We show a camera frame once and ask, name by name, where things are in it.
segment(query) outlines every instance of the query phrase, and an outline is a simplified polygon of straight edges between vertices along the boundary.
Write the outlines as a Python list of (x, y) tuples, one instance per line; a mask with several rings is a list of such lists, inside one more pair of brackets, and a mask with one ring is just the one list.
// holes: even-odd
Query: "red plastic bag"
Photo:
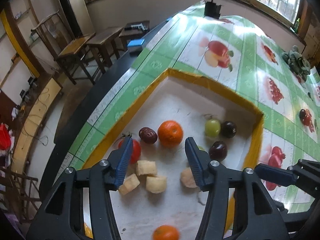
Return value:
[(0, 150), (7, 150), (11, 146), (10, 135), (7, 128), (2, 123), (0, 124)]

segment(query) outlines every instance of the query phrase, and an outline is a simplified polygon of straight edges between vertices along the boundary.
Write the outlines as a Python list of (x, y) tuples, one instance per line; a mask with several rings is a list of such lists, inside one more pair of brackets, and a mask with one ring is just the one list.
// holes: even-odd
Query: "green cloth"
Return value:
[(281, 56), (292, 72), (307, 81), (307, 76), (310, 75), (310, 63), (299, 53), (296, 45), (289, 52), (283, 52)]

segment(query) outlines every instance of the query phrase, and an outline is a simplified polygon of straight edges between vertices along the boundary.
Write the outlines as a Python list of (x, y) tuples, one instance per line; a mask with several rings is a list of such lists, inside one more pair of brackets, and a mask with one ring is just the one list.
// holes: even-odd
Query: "banana piece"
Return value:
[(157, 174), (156, 162), (141, 160), (137, 161), (137, 176), (146, 175), (146, 174)]
[(185, 187), (196, 188), (197, 185), (192, 175), (191, 168), (185, 168), (180, 174), (180, 181)]
[(130, 176), (125, 178), (123, 184), (119, 187), (119, 193), (121, 195), (125, 195), (134, 190), (139, 184), (140, 181), (138, 180), (136, 174), (131, 174)]
[(161, 193), (167, 188), (167, 177), (156, 175), (154, 177), (147, 177), (146, 190), (151, 193)]

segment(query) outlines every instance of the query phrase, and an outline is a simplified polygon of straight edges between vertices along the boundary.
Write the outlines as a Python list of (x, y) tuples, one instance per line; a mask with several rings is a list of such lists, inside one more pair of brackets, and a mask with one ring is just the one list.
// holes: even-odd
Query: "silver bolt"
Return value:
[(99, 162), (100, 166), (107, 166), (109, 164), (109, 162), (107, 160), (102, 160)]
[(213, 167), (218, 167), (219, 166), (219, 162), (218, 161), (210, 161), (210, 165)]
[(245, 172), (248, 173), (248, 174), (253, 174), (253, 169), (251, 169), (251, 168), (246, 168), (246, 169), (245, 169)]
[(73, 172), (73, 170), (74, 170), (74, 168), (68, 167), (68, 168), (66, 168), (66, 169), (64, 170), (64, 172), (65, 172), (66, 174), (70, 174), (70, 173)]

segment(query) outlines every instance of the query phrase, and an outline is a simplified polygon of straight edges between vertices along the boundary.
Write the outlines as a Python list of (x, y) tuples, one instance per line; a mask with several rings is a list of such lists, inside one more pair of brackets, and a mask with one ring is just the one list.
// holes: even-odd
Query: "orange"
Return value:
[(163, 225), (153, 232), (153, 240), (178, 240), (180, 236), (177, 228)]
[(168, 120), (159, 126), (158, 137), (163, 146), (172, 148), (181, 143), (183, 130), (176, 121)]

